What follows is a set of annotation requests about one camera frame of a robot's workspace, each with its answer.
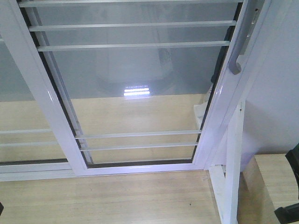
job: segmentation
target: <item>white wall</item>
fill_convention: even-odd
[[[243,165],[255,153],[285,153],[299,142],[299,1],[290,2],[247,98]]]

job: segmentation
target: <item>black object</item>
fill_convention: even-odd
[[[289,161],[289,164],[294,172],[299,189],[299,144],[294,149],[290,150],[285,157]]]
[[[274,213],[281,224],[299,221],[299,203],[284,208],[280,207]]]
[[[4,209],[3,204],[0,202],[0,215],[2,214],[3,209]]]
[[[294,172],[299,189],[299,144],[294,149],[290,150],[285,157],[289,161]],[[276,209],[274,213],[281,224],[299,221],[299,203],[289,205],[284,208],[280,207]]]

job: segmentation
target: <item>light wood surface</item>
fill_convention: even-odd
[[[219,224],[206,171],[0,182],[1,224]]]
[[[298,203],[298,186],[284,154],[256,155],[244,177],[259,212],[257,224],[278,224],[274,210]]]

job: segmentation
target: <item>horizontal bar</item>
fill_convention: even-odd
[[[177,146],[196,146],[198,142],[176,142],[176,143],[164,143],[164,144],[145,144],[145,145],[131,145],[131,146],[107,146],[98,148],[84,148],[80,149],[84,151],[102,151],[102,150],[114,150],[114,149],[133,149],[133,148],[159,148],[159,147],[177,147]]]
[[[175,135],[175,134],[200,134],[200,133],[201,133],[201,130],[135,132],[135,133],[113,133],[113,134],[86,134],[86,135],[78,135],[75,137],[75,139],[104,139],[104,138],[140,137],[140,136]]]
[[[0,134],[19,134],[19,133],[47,133],[52,132],[51,129],[25,129],[25,130],[11,130],[11,131],[0,131]]]
[[[18,147],[18,146],[50,146],[58,145],[56,141],[41,141],[41,142],[23,142],[23,143],[6,143],[0,144],[0,147]]]
[[[74,5],[88,5],[91,3],[126,3],[126,2],[171,2],[171,3],[234,3],[243,0],[37,0],[19,2],[20,8],[25,7],[64,7]]]
[[[39,52],[46,51],[67,51],[83,49],[103,49],[103,48],[135,48],[135,49],[160,49],[160,48],[197,48],[197,47],[217,47],[228,46],[229,41],[203,41],[203,42],[175,42],[175,43],[135,43],[135,44],[95,44],[95,45],[62,45],[37,47]]]
[[[82,28],[116,28],[116,27],[221,27],[235,26],[234,20],[223,21],[192,21],[192,22],[153,22],[153,23],[115,23],[115,24],[85,24],[85,25],[52,25],[52,26],[32,26],[29,27],[30,32],[39,31],[66,31]]]

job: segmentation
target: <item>wooden floor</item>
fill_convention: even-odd
[[[0,182],[1,224],[219,224],[208,172]]]

